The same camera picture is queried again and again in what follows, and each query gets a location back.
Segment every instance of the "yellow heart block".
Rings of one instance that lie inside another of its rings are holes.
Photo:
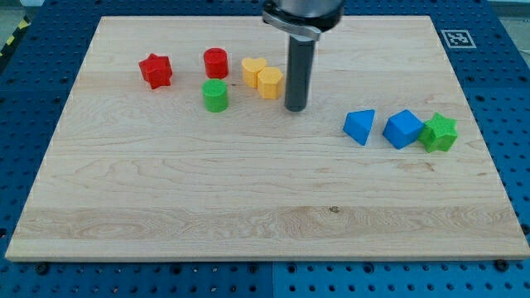
[[[265,58],[245,58],[241,61],[243,67],[243,81],[248,87],[258,87],[258,74],[267,66]]]
[[[258,92],[264,99],[278,99],[284,89],[284,77],[276,67],[265,67],[258,74]]]

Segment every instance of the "toy block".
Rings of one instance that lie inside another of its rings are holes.
[[[220,79],[209,79],[202,85],[205,107],[212,113],[223,112],[229,106],[226,83]]]
[[[264,58],[245,58],[241,61],[241,66],[243,67],[243,82],[248,87],[257,88],[258,74],[267,67],[267,60]]]
[[[170,77],[173,75],[169,57],[150,54],[147,59],[138,63],[142,77],[150,85],[151,89],[161,86],[171,86]]]
[[[282,71],[276,67],[264,67],[258,74],[258,92],[264,99],[278,99],[284,89]]]
[[[204,54],[206,75],[210,79],[224,79],[229,75],[229,59],[220,48],[208,49]]]
[[[372,130],[375,110],[366,110],[348,113],[342,130],[361,145],[366,145]]]
[[[396,149],[402,149],[417,140],[422,128],[422,121],[406,109],[388,119],[383,135]]]
[[[458,137],[456,120],[445,118],[439,113],[434,113],[431,120],[423,123],[423,129],[418,137],[428,153],[433,151],[449,151]]]

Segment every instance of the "blue cube block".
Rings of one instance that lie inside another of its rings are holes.
[[[372,130],[374,110],[348,113],[342,130],[361,145],[366,145]]]
[[[388,119],[383,135],[397,149],[401,149],[415,142],[422,129],[423,122],[406,109]]]

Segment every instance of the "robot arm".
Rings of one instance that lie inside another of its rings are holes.
[[[289,33],[285,106],[300,112],[307,105],[315,43],[344,13],[345,0],[267,0],[263,21]]]

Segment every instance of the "blue perforated table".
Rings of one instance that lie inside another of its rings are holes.
[[[46,1],[0,77],[5,253],[103,15],[258,15],[262,1]],[[347,1],[350,15],[430,15],[528,234],[530,70],[481,0]],[[528,296],[530,261],[13,264],[0,296]]]

